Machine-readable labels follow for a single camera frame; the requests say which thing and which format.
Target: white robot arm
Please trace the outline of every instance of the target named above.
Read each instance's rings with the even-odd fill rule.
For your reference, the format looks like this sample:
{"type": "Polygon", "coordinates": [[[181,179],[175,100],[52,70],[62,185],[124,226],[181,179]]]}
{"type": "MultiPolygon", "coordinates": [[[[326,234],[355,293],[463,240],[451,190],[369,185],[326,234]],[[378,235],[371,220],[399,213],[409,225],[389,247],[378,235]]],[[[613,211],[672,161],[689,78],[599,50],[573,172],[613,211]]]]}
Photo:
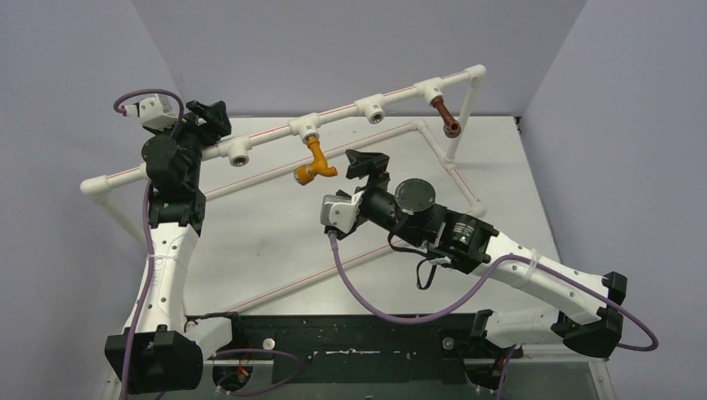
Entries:
{"type": "Polygon", "coordinates": [[[621,338],[622,316],[588,293],[538,270],[541,263],[574,282],[618,304],[625,297],[627,280],[612,272],[593,275],[541,257],[475,217],[448,210],[434,202],[434,189],[421,179],[402,182],[394,194],[387,191],[388,156],[347,151],[347,178],[368,178],[353,196],[338,192],[323,200],[321,222],[327,233],[341,240],[371,221],[402,238],[417,253],[436,265],[462,273],[484,275],[495,261],[509,254],[530,263],[500,263],[491,278],[506,283],[548,304],[512,312],[490,312],[485,338],[499,348],[516,343],[564,343],[591,357],[606,358],[621,338]]]}

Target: orange pipe fitting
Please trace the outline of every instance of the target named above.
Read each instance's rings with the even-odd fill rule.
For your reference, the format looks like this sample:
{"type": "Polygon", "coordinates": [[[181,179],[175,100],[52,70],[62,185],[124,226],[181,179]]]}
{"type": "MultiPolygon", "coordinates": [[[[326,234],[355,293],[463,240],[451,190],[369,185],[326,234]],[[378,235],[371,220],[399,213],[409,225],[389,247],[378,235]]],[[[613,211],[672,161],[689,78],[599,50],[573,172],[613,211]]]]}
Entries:
{"type": "Polygon", "coordinates": [[[335,177],[338,175],[335,167],[330,167],[327,164],[327,158],[324,156],[322,149],[319,147],[319,139],[311,137],[307,139],[307,147],[314,155],[314,161],[310,164],[304,164],[294,170],[294,180],[304,186],[314,180],[314,177],[321,175],[323,177],[335,177]]]}

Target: pvc pipe frame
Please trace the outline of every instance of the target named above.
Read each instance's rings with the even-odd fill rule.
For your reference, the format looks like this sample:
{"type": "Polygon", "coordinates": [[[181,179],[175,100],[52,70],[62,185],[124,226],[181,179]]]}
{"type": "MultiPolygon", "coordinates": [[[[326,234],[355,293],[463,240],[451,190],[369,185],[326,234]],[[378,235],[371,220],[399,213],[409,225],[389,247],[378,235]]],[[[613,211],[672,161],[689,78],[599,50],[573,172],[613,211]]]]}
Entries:
{"type": "MultiPolygon", "coordinates": [[[[459,125],[461,127],[461,133],[455,139],[451,139],[446,152],[439,146],[437,141],[434,140],[427,124],[422,119],[417,119],[412,122],[408,122],[404,125],[393,127],[391,129],[388,129],[387,131],[379,132],[372,136],[359,139],[355,142],[335,147],[331,150],[324,152],[324,155],[327,158],[336,157],[340,154],[343,154],[348,148],[365,147],[369,144],[380,142],[382,140],[392,138],[402,133],[417,130],[422,134],[425,141],[432,148],[440,164],[457,184],[461,193],[469,201],[469,213],[471,215],[474,215],[475,217],[480,217],[485,213],[486,208],[480,202],[480,200],[474,196],[474,194],[469,189],[467,183],[461,178],[461,175],[459,174],[456,166],[454,165],[454,156],[459,146],[459,141],[461,140],[461,137],[464,134],[467,121],[469,120],[469,114],[471,113],[471,108],[474,104],[474,100],[479,95],[479,89],[483,86],[485,78],[486,67],[484,67],[483,65],[476,65],[467,68],[462,72],[453,73],[451,75],[448,75],[447,77],[442,77],[439,80],[436,80],[437,83],[441,82],[439,86],[441,86],[442,88],[457,83],[469,82],[469,90],[467,91],[466,97],[464,98],[464,102],[462,104],[461,112],[458,118],[459,125]]],[[[381,104],[381,107],[386,104],[401,102],[409,98],[423,97],[425,89],[424,84],[426,82],[427,81],[422,82],[422,84],[419,83],[416,86],[406,87],[404,89],[384,94],[384,104],[381,104]]],[[[363,114],[359,112],[359,108],[356,106],[356,104],[350,104],[348,106],[335,108],[333,110],[321,112],[319,114],[309,114],[308,116],[302,118],[311,118],[312,116],[314,116],[317,119],[317,121],[315,121],[316,125],[321,126],[325,123],[332,123],[344,118],[354,117],[358,115],[363,114]]],[[[287,125],[275,127],[267,131],[255,133],[254,135],[248,137],[248,141],[250,142],[251,146],[258,146],[290,135],[297,135],[297,132],[292,132],[292,129],[290,128],[291,125],[292,124],[289,123],[287,125]]],[[[243,137],[231,137],[228,139],[224,139],[221,142],[217,143],[217,145],[204,149],[203,161],[208,161],[217,157],[227,157],[228,146],[233,143],[237,143],[236,141],[243,141],[243,137]]],[[[243,190],[245,188],[249,188],[258,183],[266,182],[268,180],[283,176],[288,173],[292,173],[292,171],[294,171],[301,162],[307,161],[309,159],[310,157],[298,160],[296,162],[291,162],[289,164],[283,165],[282,167],[278,167],[273,170],[260,173],[258,175],[246,178],[242,181],[235,182],[230,185],[220,187],[218,189],[214,189],[210,192],[206,192],[205,195],[207,201],[214,200],[215,198],[220,198],[222,196],[237,192],[239,190],[243,190]]],[[[132,236],[133,238],[135,238],[135,240],[144,245],[145,237],[143,229],[137,222],[134,222],[132,219],[130,219],[128,215],[109,198],[108,194],[114,188],[118,188],[129,183],[135,183],[137,181],[147,178],[148,176],[146,164],[143,162],[138,167],[129,169],[127,171],[115,173],[110,176],[102,175],[99,177],[89,178],[81,183],[81,191],[82,193],[89,196],[96,204],[101,206],[101,208],[103,208],[103,210],[114,221],[116,221],[121,228],[123,228],[126,232],[128,232],[128,234],[130,234],[130,236],[132,236]]],[[[351,258],[345,261],[343,265],[344,268],[352,268],[362,263],[366,263],[367,261],[388,254],[390,253],[390,251],[390,247],[379,247],[361,256],[351,258]]],[[[316,283],[322,282],[324,279],[330,278],[336,273],[336,267],[330,267],[323,271],[316,272],[315,274],[310,275],[308,277],[299,279],[298,281],[292,282],[288,285],[284,285],[271,292],[257,296],[246,302],[242,302],[234,307],[231,307],[229,311],[238,311],[242,313],[257,307],[261,307],[267,303],[270,303],[282,297],[288,296],[289,294],[313,286],[316,283]]]]}

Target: white table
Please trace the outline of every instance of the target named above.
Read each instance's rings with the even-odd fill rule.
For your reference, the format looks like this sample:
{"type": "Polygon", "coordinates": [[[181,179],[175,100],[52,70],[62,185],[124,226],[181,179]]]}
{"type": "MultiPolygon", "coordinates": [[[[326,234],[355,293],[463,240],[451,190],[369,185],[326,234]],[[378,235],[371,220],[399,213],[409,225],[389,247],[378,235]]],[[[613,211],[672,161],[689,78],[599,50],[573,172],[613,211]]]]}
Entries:
{"type": "MultiPolygon", "coordinates": [[[[233,118],[234,135],[253,134],[287,122],[289,118],[233,118]]],[[[404,124],[413,117],[387,117],[370,125],[364,118],[348,118],[320,129],[327,150],[404,124]]],[[[435,137],[446,148],[439,117],[425,117],[435,137]]],[[[468,203],[440,166],[432,150],[416,132],[375,143],[363,151],[390,156],[394,190],[408,178],[430,181],[437,202],[465,212],[468,203]]],[[[213,188],[251,177],[305,158],[310,153],[299,137],[288,137],[256,147],[250,163],[231,167],[223,159],[202,167],[201,188],[213,188]]],[[[539,200],[519,133],[512,117],[472,117],[459,145],[456,162],[463,179],[488,211],[483,219],[498,230],[543,255],[557,259],[553,238],[539,200]]],[[[319,224],[322,196],[337,189],[352,193],[359,184],[345,179],[345,156],[330,160],[339,171],[334,178],[317,177],[300,187],[291,175],[249,187],[209,201],[202,237],[189,265],[185,289],[188,314],[223,311],[301,277],[333,265],[328,240],[319,224]]],[[[342,258],[366,253],[385,244],[386,232],[372,223],[363,225],[340,243],[342,258]]],[[[415,287],[418,256],[393,253],[349,271],[354,285],[374,305],[388,313],[431,313],[448,306],[476,282],[453,270],[439,270],[432,287],[415,287]]],[[[421,272],[426,278],[427,267],[421,272]]],[[[492,308],[499,311],[528,308],[541,302],[502,283],[489,281],[459,312],[492,308]]],[[[272,302],[250,313],[365,314],[340,279],[328,281],[272,302]]]]}

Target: black cable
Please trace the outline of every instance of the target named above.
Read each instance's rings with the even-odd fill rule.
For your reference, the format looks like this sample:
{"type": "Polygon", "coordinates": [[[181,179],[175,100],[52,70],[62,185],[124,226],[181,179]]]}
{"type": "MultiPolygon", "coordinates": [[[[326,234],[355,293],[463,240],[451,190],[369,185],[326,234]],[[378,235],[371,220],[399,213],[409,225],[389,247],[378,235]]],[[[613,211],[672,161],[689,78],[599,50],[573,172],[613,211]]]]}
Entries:
{"type": "Polygon", "coordinates": [[[398,231],[400,228],[403,227],[403,225],[408,221],[409,215],[408,214],[403,214],[403,217],[398,220],[398,223],[395,224],[393,229],[390,230],[390,233],[388,234],[388,245],[390,248],[393,249],[394,252],[399,252],[399,253],[412,253],[412,254],[417,254],[419,256],[422,256],[424,258],[427,258],[428,255],[425,254],[424,252],[421,252],[419,250],[416,250],[414,248],[406,248],[406,247],[398,247],[393,244],[393,236],[398,234],[398,231]]]}
{"type": "Polygon", "coordinates": [[[432,269],[429,270],[429,276],[427,277],[427,283],[422,286],[422,283],[420,282],[419,279],[419,269],[422,267],[422,264],[424,264],[425,261],[429,261],[433,259],[434,257],[429,256],[428,254],[421,252],[417,249],[414,248],[406,248],[406,247],[398,247],[393,244],[393,236],[395,236],[400,228],[403,227],[403,225],[408,221],[409,215],[404,214],[399,220],[398,223],[395,224],[393,229],[390,230],[390,233],[388,234],[388,245],[390,248],[393,249],[394,252],[400,252],[400,253],[412,253],[412,254],[417,254],[419,256],[422,256],[423,259],[418,262],[418,265],[416,267],[416,274],[417,274],[417,287],[419,290],[427,290],[429,289],[430,285],[432,285],[432,280],[434,279],[434,274],[437,272],[437,266],[433,265],[432,269]]]}
{"type": "Polygon", "coordinates": [[[429,270],[429,275],[427,276],[427,283],[425,283],[424,286],[422,286],[422,284],[420,284],[420,281],[419,281],[419,269],[420,269],[420,267],[422,267],[422,264],[424,264],[425,261],[429,261],[429,260],[427,258],[420,260],[420,262],[418,262],[418,266],[417,266],[417,270],[416,270],[416,273],[418,276],[418,289],[420,289],[420,290],[429,289],[429,286],[432,285],[432,280],[434,279],[434,273],[437,272],[437,266],[433,265],[432,269],[429,270]]]}

